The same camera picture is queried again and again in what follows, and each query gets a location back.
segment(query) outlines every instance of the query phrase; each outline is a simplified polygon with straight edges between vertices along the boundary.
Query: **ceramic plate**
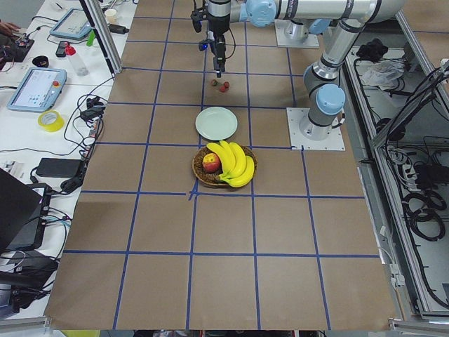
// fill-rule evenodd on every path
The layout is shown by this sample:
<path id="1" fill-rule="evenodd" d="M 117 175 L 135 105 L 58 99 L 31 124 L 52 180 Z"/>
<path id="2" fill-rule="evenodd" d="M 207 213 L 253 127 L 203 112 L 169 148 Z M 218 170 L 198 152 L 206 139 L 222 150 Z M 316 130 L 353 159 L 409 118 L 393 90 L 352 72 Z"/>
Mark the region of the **ceramic plate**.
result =
<path id="1" fill-rule="evenodd" d="M 195 127 L 206 139 L 226 139 L 236 132 L 237 118 L 230 110 L 223 107 L 208 107 L 196 117 Z"/>

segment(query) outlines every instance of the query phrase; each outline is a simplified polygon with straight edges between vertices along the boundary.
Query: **cup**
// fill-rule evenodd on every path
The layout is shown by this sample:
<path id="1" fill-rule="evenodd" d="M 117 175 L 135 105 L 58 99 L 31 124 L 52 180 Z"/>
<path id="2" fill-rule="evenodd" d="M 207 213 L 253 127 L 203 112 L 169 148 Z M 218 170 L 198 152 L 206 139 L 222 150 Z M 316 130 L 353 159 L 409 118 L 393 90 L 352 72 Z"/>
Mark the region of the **cup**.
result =
<path id="1" fill-rule="evenodd" d="M 117 10 L 110 8 L 105 10 L 106 21 L 111 25 L 117 24 Z"/>

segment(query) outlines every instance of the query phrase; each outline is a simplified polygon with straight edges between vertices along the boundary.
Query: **banana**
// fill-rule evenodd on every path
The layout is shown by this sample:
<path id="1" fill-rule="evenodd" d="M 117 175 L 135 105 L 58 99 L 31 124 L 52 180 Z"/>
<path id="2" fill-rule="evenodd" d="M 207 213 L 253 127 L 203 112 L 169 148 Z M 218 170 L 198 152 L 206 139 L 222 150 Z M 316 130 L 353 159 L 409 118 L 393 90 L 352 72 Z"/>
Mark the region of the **banana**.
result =
<path id="1" fill-rule="evenodd" d="M 246 156 L 246 170 L 243 174 L 236 178 L 223 178 L 222 180 L 232 187 L 242 187 L 248 184 L 254 176 L 253 158 Z"/>
<path id="2" fill-rule="evenodd" d="M 231 168 L 229 172 L 231 172 L 232 170 L 234 170 L 234 167 L 236 167 L 236 157 L 234 156 L 234 153 L 232 152 L 231 147 L 229 146 L 229 143 L 226 140 L 221 140 L 220 146 L 224 148 L 229 157 L 230 160 L 229 166 Z"/>
<path id="3" fill-rule="evenodd" d="M 246 170 L 245 152 L 237 143 L 229 143 L 229 146 L 231 147 L 231 150 L 236 157 L 236 166 L 231 172 L 228 173 L 226 178 L 237 178 L 241 176 Z"/>
<path id="4" fill-rule="evenodd" d="M 235 167 L 234 155 L 231 153 L 232 156 L 230 156 L 222 146 L 217 143 L 208 143 L 206 147 L 220 158 L 223 174 L 228 174 Z"/>

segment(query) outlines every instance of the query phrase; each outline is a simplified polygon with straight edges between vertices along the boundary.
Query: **person's hand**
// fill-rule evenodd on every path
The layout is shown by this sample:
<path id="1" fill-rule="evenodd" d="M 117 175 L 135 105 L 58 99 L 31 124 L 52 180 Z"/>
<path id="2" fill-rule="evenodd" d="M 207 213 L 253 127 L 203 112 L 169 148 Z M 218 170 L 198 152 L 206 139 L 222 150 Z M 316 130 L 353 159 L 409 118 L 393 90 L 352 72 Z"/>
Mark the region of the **person's hand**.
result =
<path id="1" fill-rule="evenodd" d="M 20 27 L 14 23 L 0 22 L 0 33 L 8 37 L 13 36 L 13 32 L 17 32 L 19 29 Z"/>

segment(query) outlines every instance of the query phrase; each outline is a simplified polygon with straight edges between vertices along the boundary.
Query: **apple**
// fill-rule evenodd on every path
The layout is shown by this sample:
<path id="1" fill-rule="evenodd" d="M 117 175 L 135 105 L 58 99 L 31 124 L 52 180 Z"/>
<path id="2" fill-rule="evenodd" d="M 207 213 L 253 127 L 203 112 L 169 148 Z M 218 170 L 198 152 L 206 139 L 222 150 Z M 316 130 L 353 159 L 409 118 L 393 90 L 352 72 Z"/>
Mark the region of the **apple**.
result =
<path id="1" fill-rule="evenodd" d="M 214 173 L 218 171 L 222 163 L 220 158 L 215 153 L 208 153 L 203 158 L 203 168 L 207 173 Z"/>

